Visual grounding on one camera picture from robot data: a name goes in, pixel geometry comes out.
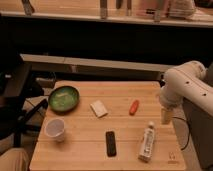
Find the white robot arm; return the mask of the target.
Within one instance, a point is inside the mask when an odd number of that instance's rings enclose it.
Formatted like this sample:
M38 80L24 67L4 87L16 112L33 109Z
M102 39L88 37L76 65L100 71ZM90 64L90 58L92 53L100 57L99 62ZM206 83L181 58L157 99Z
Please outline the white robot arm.
M164 73L165 85L160 89L161 123L169 124L173 109L186 98L213 116L213 87L203 81L207 69L199 61L171 67Z

